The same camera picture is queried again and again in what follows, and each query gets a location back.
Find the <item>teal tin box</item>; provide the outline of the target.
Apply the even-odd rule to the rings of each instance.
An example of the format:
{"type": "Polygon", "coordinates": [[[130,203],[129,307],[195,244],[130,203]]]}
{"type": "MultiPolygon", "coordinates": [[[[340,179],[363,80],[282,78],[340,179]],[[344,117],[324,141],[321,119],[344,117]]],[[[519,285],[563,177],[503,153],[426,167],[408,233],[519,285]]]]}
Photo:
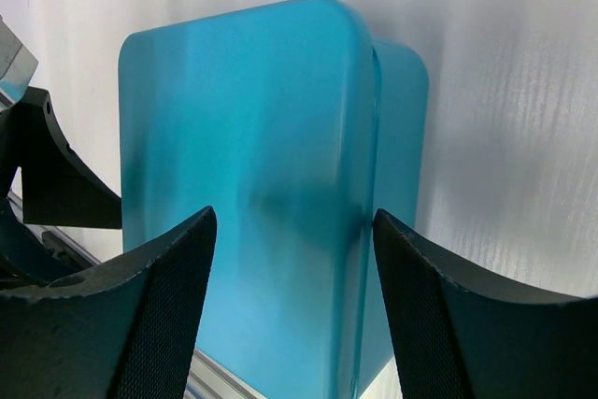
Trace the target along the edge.
{"type": "MultiPolygon", "coordinates": [[[[409,226],[416,221],[428,100],[428,72],[409,47],[376,39],[381,106],[373,209],[383,208],[409,226]]],[[[369,252],[358,393],[399,398],[397,368],[375,253],[369,252]]]]}

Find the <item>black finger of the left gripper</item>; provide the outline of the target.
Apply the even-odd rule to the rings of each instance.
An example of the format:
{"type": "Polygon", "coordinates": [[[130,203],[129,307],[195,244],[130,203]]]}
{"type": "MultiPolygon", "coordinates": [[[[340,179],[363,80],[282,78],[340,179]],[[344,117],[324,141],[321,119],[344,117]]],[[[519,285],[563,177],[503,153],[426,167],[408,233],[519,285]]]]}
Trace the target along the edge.
{"type": "Polygon", "coordinates": [[[50,92],[29,87],[1,112],[1,198],[21,172],[27,224],[120,229],[121,198],[71,148],[50,92]]]}

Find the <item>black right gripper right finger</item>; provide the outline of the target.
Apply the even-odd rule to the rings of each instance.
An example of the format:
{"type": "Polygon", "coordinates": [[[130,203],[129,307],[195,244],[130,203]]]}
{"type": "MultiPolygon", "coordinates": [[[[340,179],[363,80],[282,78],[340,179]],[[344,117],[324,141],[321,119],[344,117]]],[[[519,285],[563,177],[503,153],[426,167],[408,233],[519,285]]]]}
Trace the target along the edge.
{"type": "Polygon", "coordinates": [[[492,272],[386,210],[374,249],[406,398],[593,398],[597,301],[492,272]]]}

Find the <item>teal tin lid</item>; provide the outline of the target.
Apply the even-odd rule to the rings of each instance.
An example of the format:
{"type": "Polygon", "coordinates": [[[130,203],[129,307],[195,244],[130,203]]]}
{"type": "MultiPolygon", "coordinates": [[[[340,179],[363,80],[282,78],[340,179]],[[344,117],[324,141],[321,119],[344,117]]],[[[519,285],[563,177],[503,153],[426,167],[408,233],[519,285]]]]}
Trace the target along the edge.
{"type": "Polygon", "coordinates": [[[377,127],[361,16],[290,0],[136,32],[118,79],[124,247],[217,216],[197,348],[269,398],[355,397],[377,127]]]}

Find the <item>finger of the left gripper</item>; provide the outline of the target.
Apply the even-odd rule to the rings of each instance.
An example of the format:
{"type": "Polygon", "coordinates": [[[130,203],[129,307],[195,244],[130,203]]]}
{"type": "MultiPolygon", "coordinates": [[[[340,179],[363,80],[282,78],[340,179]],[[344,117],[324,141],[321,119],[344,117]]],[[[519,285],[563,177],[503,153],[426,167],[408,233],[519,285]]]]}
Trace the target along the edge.
{"type": "Polygon", "coordinates": [[[36,236],[15,216],[9,201],[1,200],[1,278],[15,278],[12,284],[48,285],[75,273],[54,259],[36,236]]]}

